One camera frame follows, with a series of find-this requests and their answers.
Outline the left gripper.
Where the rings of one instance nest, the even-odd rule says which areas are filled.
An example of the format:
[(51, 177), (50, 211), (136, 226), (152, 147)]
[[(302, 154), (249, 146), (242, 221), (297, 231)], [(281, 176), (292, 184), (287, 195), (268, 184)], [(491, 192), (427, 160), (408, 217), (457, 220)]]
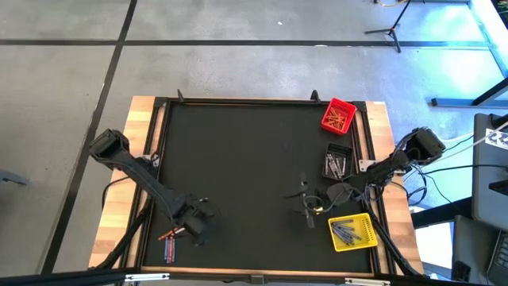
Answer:
[(186, 195), (183, 207), (176, 215), (176, 225), (190, 235), (194, 245), (203, 245), (210, 238), (210, 227), (216, 214), (209, 198)]

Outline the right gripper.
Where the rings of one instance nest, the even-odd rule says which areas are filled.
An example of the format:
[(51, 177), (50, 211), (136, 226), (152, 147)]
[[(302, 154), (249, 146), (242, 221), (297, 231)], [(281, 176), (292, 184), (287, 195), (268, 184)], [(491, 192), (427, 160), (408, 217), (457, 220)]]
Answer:
[(309, 192), (309, 184), (305, 173), (300, 175), (300, 192), (286, 195), (284, 199), (292, 199), (301, 196), (303, 210), (291, 209), (293, 213), (304, 216), (306, 225), (314, 228), (314, 217), (330, 212), (334, 207), (349, 200), (352, 191), (348, 184), (340, 182), (329, 186), (325, 191), (316, 190)]

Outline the black plastic basket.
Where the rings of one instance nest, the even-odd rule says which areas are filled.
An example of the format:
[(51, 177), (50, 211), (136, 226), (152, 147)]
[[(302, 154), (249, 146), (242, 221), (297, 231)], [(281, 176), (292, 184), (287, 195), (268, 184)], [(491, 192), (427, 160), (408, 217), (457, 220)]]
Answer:
[[(335, 158), (336, 157), (345, 157), (346, 158), (346, 169), (345, 169), (346, 173), (341, 178), (338, 177), (337, 179), (335, 179), (333, 177), (330, 169), (329, 169), (329, 174), (328, 175), (325, 174), (325, 158), (327, 155), (328, 155), (329, 160), (331, 159), (330, 155), (334, 156)], [(323, 164), (323, 168), (322, 168), (322, 175), (325, 178), (328, 178), (331, 180), (342, 181), (342, 180), (345, 180), (347, 177), (349, 177), (350, 175), (352, 175), (355, 172), (355, 166), (354, 166), (354, 162), (353, 162), (353, 153), (352, 153), (352, 149), (349, 147), (344, 147), (342, 145), (329, 143), (326, 148), (326, 151), (325, 151), (325, 158), (324, 158), (324, 164)]]

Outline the yellow plastic basket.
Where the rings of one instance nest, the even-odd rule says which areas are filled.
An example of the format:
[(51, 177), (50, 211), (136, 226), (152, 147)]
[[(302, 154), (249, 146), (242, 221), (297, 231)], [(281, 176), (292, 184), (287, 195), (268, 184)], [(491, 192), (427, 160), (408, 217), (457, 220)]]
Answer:
[[(332, 229), (332, 224), (335, 221), (340, 220), (349, 220), (352, 219), (352, 223), (343, 224), (345, 226), (349, 226), (354, 229), (354, 233), (362, 238), (362, 240), (354, 240), (353, 245), (346, 245), (339, 239), (338, 236), (335, 235)], [(377, 238), (375, 235), (374, 227), (371, 223), (371, 219), (369, 214), (360, 213), (360, 214), (352, 214), (347, 216), (341, 216), (336, 218), (328, 219), (329, 231), (333, 240), (333, 248), (336, 252), (345, 252), (352, 251), (357, 249), (366, 249), (375, 247), (378, 245)]]

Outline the red plastic basket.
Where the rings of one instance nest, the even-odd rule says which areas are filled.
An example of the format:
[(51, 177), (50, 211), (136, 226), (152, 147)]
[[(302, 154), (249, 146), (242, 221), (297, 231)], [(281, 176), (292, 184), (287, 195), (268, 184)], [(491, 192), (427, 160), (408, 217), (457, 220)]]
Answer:
[(342, 108), (348, 108), (348, 109), (349, 109), (349, 111), (350, 111), (350, 115), (349, 115), (349, 117), (348, 117), (348, 121), (347, 121), (347, 122), (348, 122), (348, 130), (349, 130), (349, 127), (350, 127), (350, 125), (351, 125), (351, 123), (352, 123), (352, 120), (353, 120), (353, 118), (355, 117), (356, 107), (355, 107), (354, 105), (352, 105), (351, 103), (348, 103), (348, 102), (342, 101), (342, 100), (340, 100), (340, 99), (335, 99), (335, 98), (333, 98), (333, 99), (331, 99), (331, 100), (330, 100), (329, 105), (327, 106), (327, 108), (326, 108), (326, 110), (325, 110), (325, 113), (324, 113), (323, 118), (322, 118), (322, 120), (321, 120), (321, 127), (322, 127), (322, 129), (324, 129), (324, 128), (323, 128), (323, 126), (325, 125), (326, 118), (327, 118), (327, 116), (329, 115), (330, 108), (331, 108), (331, 107), (334, 107), (334, 106), (335, 106), (336, 108), (341, 108), (341, 107), (342, 107)]

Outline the gray cabinet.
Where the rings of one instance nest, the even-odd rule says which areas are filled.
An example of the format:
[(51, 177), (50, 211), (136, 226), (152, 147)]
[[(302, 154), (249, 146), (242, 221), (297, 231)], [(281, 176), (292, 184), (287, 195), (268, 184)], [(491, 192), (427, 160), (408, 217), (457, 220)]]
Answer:
[(508, 150), (485, 143), (486, 129), (495, 130), (495, 114), (476, 114), (473, 147), (472, 211), (475, 220), (508, 231)]

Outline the black desk leg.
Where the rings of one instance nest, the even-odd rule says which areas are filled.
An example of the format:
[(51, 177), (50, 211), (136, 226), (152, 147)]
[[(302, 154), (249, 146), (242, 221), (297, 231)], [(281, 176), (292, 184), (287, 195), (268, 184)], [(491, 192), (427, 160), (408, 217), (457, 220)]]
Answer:
[(508, 99), (497, 100), (497, 97), (508, 92), (508, 77), (495, 84), (475, 99), (450, 99), (433, 98), (430, 100), (432, 107), (451, 108), (497, 108), (508, 109)]

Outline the black tripod stand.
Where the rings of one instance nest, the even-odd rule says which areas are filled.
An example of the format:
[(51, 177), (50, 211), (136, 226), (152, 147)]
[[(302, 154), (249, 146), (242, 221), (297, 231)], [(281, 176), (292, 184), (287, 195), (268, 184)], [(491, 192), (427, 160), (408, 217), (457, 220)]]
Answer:
[(398, 37), (396, 34), (396, 29), (400, 26), (400, 21), (402, 20), (402, 17), (406, 13), (411, 2), (412, 2), (412, 0), (401, 0), (400, 1), (400, 3), (404, 3), (404, 7), (403, 7), (402, 11), (400, 12), (400, 14), (398, 15), (397, 19), (395, 20), (394, 24), (390, 28), (368, 30), (368, 31), (364, 31), (364, 33), (366, 35), (383, 33), (386, 36), (389, 36), (394, 42), (396, 52), (401, 53), (402, 49), (401, 49), (400, 41), (398, 40)]

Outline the dark laptop keyboard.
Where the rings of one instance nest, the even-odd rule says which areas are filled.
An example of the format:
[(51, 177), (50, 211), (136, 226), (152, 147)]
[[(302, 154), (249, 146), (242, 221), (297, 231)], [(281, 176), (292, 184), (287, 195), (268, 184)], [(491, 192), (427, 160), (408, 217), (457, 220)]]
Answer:
[(499, 233), (487, 277), (494, 286), (508, 286), (508, 232), (506, 231)]

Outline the printed marker paper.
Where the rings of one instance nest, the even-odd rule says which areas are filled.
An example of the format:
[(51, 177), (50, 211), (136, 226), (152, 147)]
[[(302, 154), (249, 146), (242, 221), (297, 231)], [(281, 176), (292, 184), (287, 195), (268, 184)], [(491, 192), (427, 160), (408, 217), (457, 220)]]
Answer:
[(508, 150), (508, 133), (486, 129), (485, 143), (500, 149)]

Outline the silver mount bracket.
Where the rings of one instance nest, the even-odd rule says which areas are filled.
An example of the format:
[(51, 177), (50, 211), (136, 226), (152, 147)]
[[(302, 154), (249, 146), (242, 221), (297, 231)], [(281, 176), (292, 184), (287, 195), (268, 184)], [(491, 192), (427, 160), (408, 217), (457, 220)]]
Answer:
[(351, 284), (354, 286), (391, 286), (391, 282), (389, 280), (363, 279), (351, 277), (345, 277), (344, 284)]
[(169, 273), (137, 273), (127, 274), (125, 282), (142, 282), (154, 280), (169, 280), (171, 275)]

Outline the black mount bar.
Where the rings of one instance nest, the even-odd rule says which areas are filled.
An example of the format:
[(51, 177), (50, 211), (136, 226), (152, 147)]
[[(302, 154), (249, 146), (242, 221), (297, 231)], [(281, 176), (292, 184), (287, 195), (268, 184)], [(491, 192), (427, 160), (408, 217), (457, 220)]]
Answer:
[(28, 276), (0, 277), (0, 286), (103, 286), (124, 282), (138, 269), (95, 269)]

